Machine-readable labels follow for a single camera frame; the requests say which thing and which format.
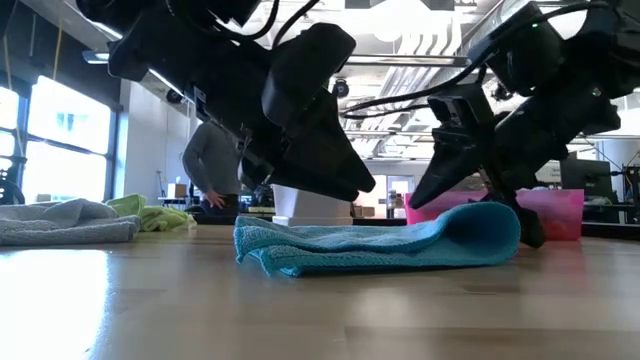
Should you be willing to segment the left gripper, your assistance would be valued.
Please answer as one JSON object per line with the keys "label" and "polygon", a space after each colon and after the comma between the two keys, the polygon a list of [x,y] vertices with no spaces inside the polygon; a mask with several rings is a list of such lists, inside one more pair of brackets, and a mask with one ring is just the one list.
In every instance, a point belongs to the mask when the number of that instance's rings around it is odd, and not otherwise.
{"label": "left gripper", "polygon": [[204,108],[239,142],[237,175],[252,190],[281,185],[343,201],[373,190],[376,182],[356,153],[338,119],[337,99],[320,92],[286,128],[265,116],[262,95],[267,78],[300,78],[300,65],[276,60],[266,68],[221,59],[199,64]]}

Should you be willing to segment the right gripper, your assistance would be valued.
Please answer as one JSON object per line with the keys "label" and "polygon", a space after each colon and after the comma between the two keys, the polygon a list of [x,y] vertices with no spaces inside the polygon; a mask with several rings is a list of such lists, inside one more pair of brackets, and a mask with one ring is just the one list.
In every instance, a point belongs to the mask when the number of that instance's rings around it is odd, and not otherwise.
{"label": "right gripper", "polygon": [[[432,131],[434,154],[408,204],[419,209],[480,173],[487,190],[482,200],[510,207],[520,223],[520,242],[538,249],[546,241],[539,217],[518,203],[512,188],[535,187],[536,172],[551,160],[566,159],[567,145],[579,134],[619,128],[617,107],[592,92],[531,97],[499,122],[495,136],[491,125],[471,129],[441,125]],[[512,188],[495,176],[494,138],[501,177]]]}

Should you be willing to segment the pink plastic bin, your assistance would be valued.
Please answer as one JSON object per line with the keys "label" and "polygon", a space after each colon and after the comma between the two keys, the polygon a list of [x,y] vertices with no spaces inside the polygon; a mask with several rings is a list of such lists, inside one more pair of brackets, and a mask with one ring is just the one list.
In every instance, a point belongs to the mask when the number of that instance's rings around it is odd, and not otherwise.
{"label": "pink plastic bin", "polygon": [[[404,195],[408,224],[436,219],[441,213],[469,202],[480,201],[486,190],[447,191],[419,209],[412,209],[412,193]],[[523,208],[535,211],[547,241],[578,241],[582,233],[584,191],[536,188],[518,190],[517,201]]]}

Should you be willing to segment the blue microfiber towel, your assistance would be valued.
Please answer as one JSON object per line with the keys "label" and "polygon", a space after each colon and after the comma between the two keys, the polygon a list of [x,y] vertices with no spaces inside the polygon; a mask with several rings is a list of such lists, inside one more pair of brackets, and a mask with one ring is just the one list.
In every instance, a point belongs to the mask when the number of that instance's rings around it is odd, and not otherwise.
{"label": "blue microfiber towel", "polygon": [[291,277],[330,272],[495,266],[517,253],[516,213],[495,202],[456,206],[404,226],[293,226],[236,219],[236,261],[256,258],[265,273]]}

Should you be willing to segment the grey microfiber towel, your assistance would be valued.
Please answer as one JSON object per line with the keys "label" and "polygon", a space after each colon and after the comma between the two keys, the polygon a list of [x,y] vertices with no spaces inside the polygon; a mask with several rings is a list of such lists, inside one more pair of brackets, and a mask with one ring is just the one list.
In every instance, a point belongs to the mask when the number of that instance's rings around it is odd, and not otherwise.
{"label": "grey microfiber towel", "polygon": [[86,199],[0,206],[0,246],[124,243],[140,226],[136,215],[119,216],[106,204]]}

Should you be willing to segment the lime microfiber towel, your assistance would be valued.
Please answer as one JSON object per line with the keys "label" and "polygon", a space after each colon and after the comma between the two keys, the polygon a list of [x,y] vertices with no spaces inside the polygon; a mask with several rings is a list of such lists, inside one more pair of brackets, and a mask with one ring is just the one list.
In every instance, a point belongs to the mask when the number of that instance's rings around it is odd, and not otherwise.
{"label": "lime microfiber towel", "polygon": [[140,194],[111,199],[106,205],[114,209],[120,217],[138,217],[140,232],[166,232],[196,224],[192,215],[171,207],[148,205],[147,199]]}

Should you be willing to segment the white faceted plant pot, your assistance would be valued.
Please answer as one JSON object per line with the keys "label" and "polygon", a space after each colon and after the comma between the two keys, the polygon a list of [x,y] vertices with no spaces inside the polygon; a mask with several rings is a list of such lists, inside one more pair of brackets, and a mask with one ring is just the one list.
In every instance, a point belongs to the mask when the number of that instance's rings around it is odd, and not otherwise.
{"label": "white faceted plant pot", "polygon": [[289,188],[272,186],[275,216],[272,221],[285,226],[352,225],[351,203],[327,196]]}

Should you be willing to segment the black desktop monitor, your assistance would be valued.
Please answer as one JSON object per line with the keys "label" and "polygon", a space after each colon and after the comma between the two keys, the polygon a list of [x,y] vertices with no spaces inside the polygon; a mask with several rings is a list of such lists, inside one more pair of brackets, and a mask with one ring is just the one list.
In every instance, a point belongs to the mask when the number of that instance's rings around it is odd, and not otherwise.
{"label": "black desktop monitor", "polygon": [[560,162],[560,176],[563,189],[582,189],[586,197],[613,195],[609,162],[569,158]]}

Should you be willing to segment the person's feet in shoes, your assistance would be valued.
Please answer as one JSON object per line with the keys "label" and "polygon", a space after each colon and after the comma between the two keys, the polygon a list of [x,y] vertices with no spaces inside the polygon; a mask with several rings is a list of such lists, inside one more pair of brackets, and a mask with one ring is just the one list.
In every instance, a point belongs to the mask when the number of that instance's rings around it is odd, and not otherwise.
{"label": "person's feet in shoes", "polygon": [[200,206],[209,216],[236,216],[242,183],[236,139],[214,121],[200,124],[182,155],[184,170],[200,191]]}

